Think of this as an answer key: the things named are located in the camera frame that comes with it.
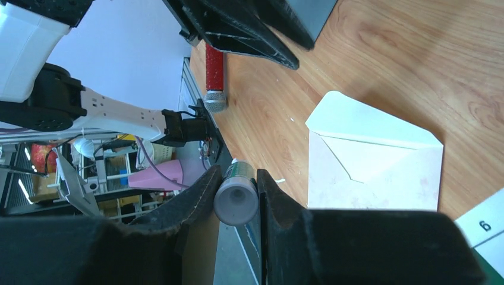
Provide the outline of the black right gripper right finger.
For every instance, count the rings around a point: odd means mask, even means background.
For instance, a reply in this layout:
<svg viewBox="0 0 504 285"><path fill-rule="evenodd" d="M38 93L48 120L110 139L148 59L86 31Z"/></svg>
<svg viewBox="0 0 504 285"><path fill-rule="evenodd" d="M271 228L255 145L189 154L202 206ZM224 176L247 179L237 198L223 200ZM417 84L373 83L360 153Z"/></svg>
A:
<svg viewBox="0 0 504 285"><path fill-rule="evenodd" d="M463 234L431 211L309 210L257 171L263 284L483 284Z"/></svg>

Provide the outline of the grey envelope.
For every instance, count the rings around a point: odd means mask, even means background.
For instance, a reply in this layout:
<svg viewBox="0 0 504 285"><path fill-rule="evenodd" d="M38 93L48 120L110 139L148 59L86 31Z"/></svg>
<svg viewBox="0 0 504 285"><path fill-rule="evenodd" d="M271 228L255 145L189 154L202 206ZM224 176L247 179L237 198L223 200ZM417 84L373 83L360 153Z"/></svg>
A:
<svg viewBox="0 0 504 285"><path fill-rule="evenodd" d="M287 1L309 38L316 41L337 0L290 0Z"/></svg>

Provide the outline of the green white glue stick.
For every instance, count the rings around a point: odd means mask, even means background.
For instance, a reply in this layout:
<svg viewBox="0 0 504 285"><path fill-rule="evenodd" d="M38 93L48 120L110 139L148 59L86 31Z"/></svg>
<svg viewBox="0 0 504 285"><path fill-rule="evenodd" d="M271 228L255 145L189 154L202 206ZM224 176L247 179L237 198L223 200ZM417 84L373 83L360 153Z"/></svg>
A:
<svg viewBox="0 0 504 285"><path fill-rule="evenodd" d="M233 159L214 200L219 220L229 226L250 222L259 210L256 169L247 161Z"/></svg>

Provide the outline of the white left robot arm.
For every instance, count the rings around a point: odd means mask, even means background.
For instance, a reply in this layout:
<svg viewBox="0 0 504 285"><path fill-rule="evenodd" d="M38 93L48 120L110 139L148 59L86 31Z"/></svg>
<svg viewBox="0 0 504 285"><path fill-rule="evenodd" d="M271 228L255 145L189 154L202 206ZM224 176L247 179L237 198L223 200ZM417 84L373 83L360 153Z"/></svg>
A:
<svg viewBox="0 0 504 285"><path fill-rule="evenodd" d="M38 132L102 128L170 147L212 135L202 103L184 119L171 110L148 110L112 100L82 85L48 57L77 27L91 1L1 2L1 121ZM266 58L298 69L298 58L271 31L267 12L307 35L287 1L165 1L190 43Z"/></svg>

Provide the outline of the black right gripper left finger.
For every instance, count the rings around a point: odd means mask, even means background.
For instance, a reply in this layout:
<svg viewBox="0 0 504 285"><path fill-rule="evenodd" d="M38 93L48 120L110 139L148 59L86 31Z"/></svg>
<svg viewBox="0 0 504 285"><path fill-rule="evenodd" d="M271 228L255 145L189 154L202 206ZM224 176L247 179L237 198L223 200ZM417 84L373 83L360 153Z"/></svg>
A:
<svg viewBox="0 0 504 285"><path fill-rule="evenodd" d="M1 219L2 284L212 284L222 183L214 165L188 189L122 224L103 217Z"/></svg>

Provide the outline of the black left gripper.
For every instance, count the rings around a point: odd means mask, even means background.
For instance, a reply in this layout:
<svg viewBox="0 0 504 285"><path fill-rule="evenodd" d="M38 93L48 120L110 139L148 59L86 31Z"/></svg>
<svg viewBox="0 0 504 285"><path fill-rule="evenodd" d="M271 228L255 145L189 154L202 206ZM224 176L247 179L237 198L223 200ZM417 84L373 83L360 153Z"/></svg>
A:
<svg viewBox="0 0 504 285"><path fill-rule="evenodd" d="M194 47L204 40L221 52L265 58L296 70L298 58L265 24L305 49L315 45L288 1L253 0L259 18L244 1L162 2L181 26L179 35Z"/></svg>

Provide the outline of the cream pink envelope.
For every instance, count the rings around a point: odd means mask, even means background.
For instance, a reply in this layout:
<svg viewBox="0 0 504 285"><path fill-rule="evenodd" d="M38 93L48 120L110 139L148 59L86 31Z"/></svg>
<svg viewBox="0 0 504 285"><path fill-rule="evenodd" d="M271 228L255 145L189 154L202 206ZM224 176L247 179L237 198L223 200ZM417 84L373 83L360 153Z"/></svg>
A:
<svg viewBox="0 0 504 285"><path fill-rule="evenodd" d="M436 211L443 144L338 91L306 120L308 208Z"/></svg>

